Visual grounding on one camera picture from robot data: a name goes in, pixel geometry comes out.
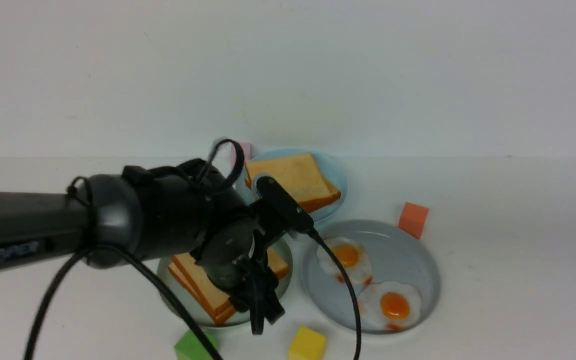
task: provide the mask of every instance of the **gray plate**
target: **gray plate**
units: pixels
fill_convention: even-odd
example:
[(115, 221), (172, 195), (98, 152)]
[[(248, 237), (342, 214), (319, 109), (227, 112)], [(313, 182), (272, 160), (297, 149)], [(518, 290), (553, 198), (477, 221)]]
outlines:
[[(439, 270), (419, 240), (387, 223), (361, 219), (331, 223), (320, 234), (324, 239), (347, 237), (361, 244), (372, 264), (373, 283), (394, 280), (416, 287), (422, 302), (421, 318), (416, 325), (425, 321), (435, 309), (441, 291)], [(348, 288), (322, 270), (316, 255), (317, 248), (316, 243), (311, 244), (303, 258), (304, 289), (327, 317), (354, 331), (355, 316)], [(365, 289), (365, 286), (353, 286), (357, 295)], [(361, 322), (361, 332), (370, 335), (395, 334), (392, 330), (365, 321)]]
[[(281, 259), (283, 259), (284, 262), (288, 263), (290, 266), (288, 275), (279, 280), (279, 286), (277, 286), (277, 289), (275, 289), (277, 297), (281, 299), (286, 293), (288, 285), (290, 284), (290, 280), (293, 277), (293, 254), (291, 253), (290, 246), (288, 246), (288, 243), (284, 237), (274, 243), (271, 248), (273, 248), (274, 251), (277, 252), (277, 255), (279, 255), (279, 257), (281, 257)], [(204, 311), (201, 305), (199, 305), (199, 303), (190, 294), (190, 292), (186, 291), (186, 289), (184, 289), (182, 285), (180, 285), (178, 281), (175, 280), (172, 275), (170, 275), (170, 272), (168, 271), (169, 264), (170, 258), (162, 257), (157, 267), (157, 276), (163, 280), (163, 282), (170, 288), (170, 290), (172, 290), (174, 295), (179, 299), (179, 301), (181, 301), (185, 309), (190, 313), (190, 316), (192, 316), (192, 318), (197, 321), (199, 326), (211, 330), (222, 330), (238, 328), (250, 322), (250, 314), (248, 312), (235, 312), (235, 314), (232, 315), (223, 325), (216, 326), (213, 319), (208, 316), (208, 314)], [(170, 306), (169, 302), (163, 298), (163, 296), (161, 297), (161, 300), (165, 303), (171, 312), (173, 312), (175, 315), (177, 314), (173, 310), (172, 306)]]

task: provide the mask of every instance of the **orange block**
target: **orange block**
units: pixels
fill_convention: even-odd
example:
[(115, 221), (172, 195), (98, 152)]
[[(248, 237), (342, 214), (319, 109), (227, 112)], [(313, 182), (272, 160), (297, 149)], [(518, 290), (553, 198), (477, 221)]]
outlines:
[(414, 203), (407, 202), (399, 217), (398, 227), (412, 235), (415, 239), (421, 239), (421, 233), (424, 231), (424, 224), (428, 216), (428, 208)]

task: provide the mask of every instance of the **plate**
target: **plate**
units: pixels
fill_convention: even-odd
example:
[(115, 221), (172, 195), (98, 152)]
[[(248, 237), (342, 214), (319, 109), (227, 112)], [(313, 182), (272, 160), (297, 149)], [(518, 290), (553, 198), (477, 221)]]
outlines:
[[(398, 281), (416, 287), (421, 294), (421, 317), (413, 329), (427, 319), (435, 309), (441, 292), (437, 263), (423, 244), (400, 228), (387, 223), (354, 219), (331, 223), (320, 231), (323, 239), (347, 237), (365, 249), (373, 271), (373, 283)], [(319, 265), (317, 243), (306, 249), (301, 264), (304, 290), (330, 320), (355, 331), (355, 313), (345, 284), (326, 274)], [(357, 296), (366, 288), (354, 285)], [(402, 334), (361, 321), (361, 332), (367, 335)]]
[[(284, 260), (284, 262), (288, 263), (290, 269), (288, 270), (288, 274), (284, 276), (281, 280), (279, 280), (279, 285), (275, 292), (277, 297), (281, 301), (281, 298), (286, 293), (288, 289), (288, 285), (290, 284), (291, 278), (293, 277), (293, 254), (291, 253), (290, 246), (288, 246), (288, 242), (286, 239), (282, 237), (274, 243), (271, 248), (276, 251), (277, 255)], [(205, 312), (204, 308), (199, 305), (199, 303), (195, 300), (195, 298), (188, 292), (186, 289), (183, 288), (182, 285), (178, 283), (175, 278), (170, 275), (168, 270), (168, 266), (170, 264), (169, 257), (162, 257), (159, 261), (159, 265), (157, 267), (157, 276), (170, 288), (170, 290), (174, 293), (174, 295), (181, 301), (183, 307), (188, 310), (190, 316), (197, 322), (199, 326), (204, 329), (209, 330), (226, 330), (226, 329), (233, 329), (233, 328), (240, 328), (245, 326), (247, 323), (250, 322), (250, 313), (249, 312), (235, 312), (223, 325), (217, 326), (213, 319)], [(159, 294), (161, 300), (165, 303), (167, 308), (173, 312), (175, 315), (179, 316), (177, 312), (172, 308), (170, 303)]]
[[(334, 186), (336, 186), (336, 188), (341, 192), (341, 198), (339, 198), (337, 201), (322, 207), (319, 210), (311, 212), (311, 218), (315, 221), (315, 223), (319, 223), (330, 218), (337, 210), (339, 210), (348, 196), (348, 179), (346, 178), (346, 172), (344, 171), (343, 166), (341, 166), (337, 160), (333, 159), (326, 153), (315, 150), (306, 150), (304, 148), (277, 148), (276, 150), (261, 153), (260, 155), (253, 157), (252, 160), (270, 160), (289, 157), (290, 155), (297, 155), (301, 153), (311, 153), (315, 158), (315, 162), (317, 163), (319, 171), (321, 171), (322, 175), (326, 177), (329, 182), (333, 183)], [(246, 203), (250, 205), (255, 201), (255, 196), (253, 192), (246, 186), (246, 177), (246, 168), (244, 168), (241, 176), (238, 178), (237, 182), (235, 182), (235, 189), (237, 193), (239, 193), (240, 196), (246, 201)]]

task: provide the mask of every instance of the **white backdrop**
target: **white backdrop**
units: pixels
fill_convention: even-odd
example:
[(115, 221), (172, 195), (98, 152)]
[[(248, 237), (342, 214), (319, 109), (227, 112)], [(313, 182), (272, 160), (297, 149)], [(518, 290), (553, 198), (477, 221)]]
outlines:
[(0, 0), (0, 157), (576, 157), (576, 1)]

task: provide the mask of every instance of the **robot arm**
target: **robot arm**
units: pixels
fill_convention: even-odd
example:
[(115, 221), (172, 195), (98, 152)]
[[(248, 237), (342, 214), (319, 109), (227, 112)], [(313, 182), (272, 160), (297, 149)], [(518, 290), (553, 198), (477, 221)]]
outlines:
[[(270, 177), (258, 180), (262, 197), (247, 206), (228, 184), (242, 167), (243, 160), (227, 180), (202, 159), (151, 170), (126, 166), (121, 175), (73, 184), (68, 194), (0, 193), (0, 271), (95, 244), (141, 261), (190, 253), (236, 310), (250, 310), (252, 333), (260, 335), (265, 319), (273, 324), (284, 314), (266, 249), (314, 224)], [(98, 269), (125, 264), (108, 249), (94, 249), (84, 261)]]

